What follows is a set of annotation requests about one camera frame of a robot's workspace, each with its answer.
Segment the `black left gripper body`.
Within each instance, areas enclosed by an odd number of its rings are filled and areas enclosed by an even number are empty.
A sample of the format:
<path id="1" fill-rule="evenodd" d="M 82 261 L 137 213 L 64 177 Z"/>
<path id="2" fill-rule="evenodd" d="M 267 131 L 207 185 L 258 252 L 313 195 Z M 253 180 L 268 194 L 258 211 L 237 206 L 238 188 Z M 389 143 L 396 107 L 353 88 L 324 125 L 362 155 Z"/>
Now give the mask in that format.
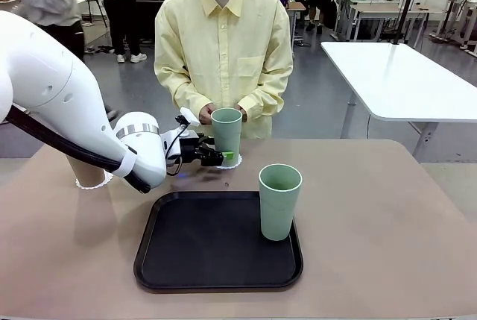
<path id="1" fill-rule="evenodd" d="M 190 132 L 187 137 L 180 137 L 180 158 L 182 163 L 190 164 L 198 160 L 203 165 L 203 154 L 200 150 L 200 145 L 204 133 Z"/>

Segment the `person's right hand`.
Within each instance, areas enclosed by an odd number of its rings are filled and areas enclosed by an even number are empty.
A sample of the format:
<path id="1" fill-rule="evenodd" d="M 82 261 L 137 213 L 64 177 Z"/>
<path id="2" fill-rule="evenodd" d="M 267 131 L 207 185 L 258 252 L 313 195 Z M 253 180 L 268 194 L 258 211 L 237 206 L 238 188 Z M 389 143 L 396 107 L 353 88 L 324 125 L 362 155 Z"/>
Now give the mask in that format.
<path id="1" fill-rule="evenodd" d="M 212 113 L 215 111 L 215 105 L 209 103 L 202 107 L 199 112 L 199 121 L 202 125 L 211 125 L 212 124 Z"/>

